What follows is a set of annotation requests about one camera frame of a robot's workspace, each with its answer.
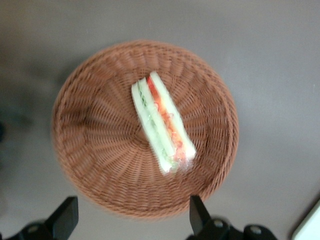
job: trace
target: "wicker basket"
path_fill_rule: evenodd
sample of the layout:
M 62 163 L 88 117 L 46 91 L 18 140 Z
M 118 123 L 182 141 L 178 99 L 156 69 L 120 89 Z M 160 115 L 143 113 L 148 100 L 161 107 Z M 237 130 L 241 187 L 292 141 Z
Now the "wicker basket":
M 131 85 L 157 71 L 197 149 L 191 170 L 163 176 L 136 114 Z M 183 48 L 138 40 L 102 50 L 63 85 L 53 109 L 59 162 L 77 188 L 118 214 L 158 219 L 207 199 L 236 156 L 238 118 L 227 87 Z

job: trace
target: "woven basket rim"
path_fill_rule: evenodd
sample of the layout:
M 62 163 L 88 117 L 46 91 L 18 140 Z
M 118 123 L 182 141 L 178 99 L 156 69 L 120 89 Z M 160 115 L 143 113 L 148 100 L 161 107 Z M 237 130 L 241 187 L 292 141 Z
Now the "woven basket rim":
M 137 46 L 137 45 L 150 45 L 150 46 L 158 46 L 158 47 L 163 47 L 167 51 L 172 51 L 172 52 L 181 52 L 183 53 L 187 58 L 189 58 L 193 63 L 196 64 L 197 67 L 203 68 L 205 72 L 208 75 L 213 75 L 216 76 L 216 78 L 220 81 L 220 84 L 217 85 L 213 82 L 209 82 L 209 84 L 213 85 L 214 88 L 219 89 L 217 91 L 217 94 L 221 97 L 221 100 L 223 102 L 223 105 L 225 107 L 226 111 L 226 116 L 227 116 L 227 121 L 228 121 L 228 151 L 227 155 L 225 156 L 225 164 L 220 167 L 219 169 L 219 176 L 220 179 L 217 182 L 211 182 L 210 184 L 206 185 L 204 190 L 201 191 L 200 197 L 205 201 L 212 193 L 215 191 L 223 182 L 223 180 L 226 178 L 228 175 L 231 166 L 235 160 L 236 153 L 237 153 L 237 148 L 238 148 L 238 141 L 239 141 L 239 123 L 238 123 L 238 116 L 237 116 L 237 110 L 235 107 L 234 100 L 231 96 L 231 93 L 229 92 L 228 88 L 226 85 L 223 83 L 222 79 L 220 76 L 204 61 L 202 60 L 199 56 L 194 54 L 193 52 L 186 50 L 180 46 L 176 46 L 170 43 L 165 43 L 165 42 L 160 42 L 160 41 L 154 41 L 154 40 L 146 40 L 146 39 L 140 39 L 140 40 L 134 40 L 134 41 L 128 41 L 128 42 L 123 42 L 123 43 L 118 43 L 115 44 L 111 47 L 107 47 L 105 49 L 100 50 L 99 52 L 95 53 L 91 57 L 89 57 L 87 60 L 85 60 L 83 63 L 81 63 L 72 73 L 71 75 L 67 78 L 65 84 L 61 88 L 56 101 L 54 103 L 53 111 L 52 111 L 52 138 L 53 138 L 53 145 L 54 148 L 57 152 L 58 158 L 62 158 L 62 153 L 61 149 L 63 149 L 63 145 L 61 142 L 56 141 L 56 137 L 59 134 L 59 130 L 61 129 L 61 123 L 58 121 L 58 117 L 62 110 L 63 110 L 63 104 L 66 101 L 66 93 L 68 92 L 68 89 L 74 84 L 74 81 L 77 79 L 77 75 L 81 72 L 82 69 L 90 68 L 94 64 L 94 60 L 100 59 L 105 55 L 108 55 L 109 53 L 112 53 L 114 50 L 122 48 L 122 49 L 129 49 L 132 46 Z M 101 196 L 94 195 L 92 192 L 90 192 L 89 189 L 87 189 L 85 186 L 81 184 L 79 179 L 77 179 L 75 176 L 72 174 L 69 174 L 71 171 L 68 166 L 65 166 L 63 164 L 60 165 L 64 171 L 64 173 L 67 175 L 67 177 L 71 180 L 73 184 L 77 186 L 77 189 L 83 193 L 85 196 L 90 198 L 90 200 L 94 201 L 100 206 L 103 206 L 105 209 L 108 211 L 112 211 L 117 214 L 121 214 L 123 216 L 131 216 L 131 217 L 136 217 L 136 218 L 142 218 L 142 219 L 154 219 L 155 218 L 155 213 L 153 212 L 152 214 L 148 214 L 146 212 L 143 212 L 141 214 L 137 213 L 137 211 L 132 208 L 122 208 L 121 205 L 117 206 L 117 210 L 114 210 L 114 203 L 106 202 L 104 201 Z M 162 217 L 168 217 L 168 216 L 173 216 L 178 213 L 182 213 L 184 210 L 188 208 L 188 202 L 183 202 L 183 203 L 177 203 L 174 208 L 172 208 L 171 212 L 168 212 L 168 208 L 164 207 L 162 209 L 159 209 L 157 212 L 156 218 L 160 219 Z

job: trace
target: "gray surface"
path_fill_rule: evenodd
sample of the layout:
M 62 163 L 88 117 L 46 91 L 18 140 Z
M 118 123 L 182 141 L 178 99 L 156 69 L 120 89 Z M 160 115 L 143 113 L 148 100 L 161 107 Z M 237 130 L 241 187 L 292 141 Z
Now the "gray surface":
M 201 56 L 235 99 L 238 153 L 206 202 L 210 213 L 239 229 L 260 223 L 288 239 L 320 191 L 319 12 L 317 0 L 0 1 L 0 117 L 8 121 L 0 144 L 0 231 L 9 236 L 77 194 L 51 144 L 54 99 L 88 56 L 144 38 Z M 187 213 L 134 221 L 79 197 L 71 240 L 183 240 L 192 231 Z

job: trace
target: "white object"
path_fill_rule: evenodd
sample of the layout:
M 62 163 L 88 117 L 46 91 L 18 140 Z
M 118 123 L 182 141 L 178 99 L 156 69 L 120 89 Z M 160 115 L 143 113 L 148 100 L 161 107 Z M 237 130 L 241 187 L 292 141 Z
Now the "white object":
M 293 240 L 320 240 L 320 200 L 294 231 Z

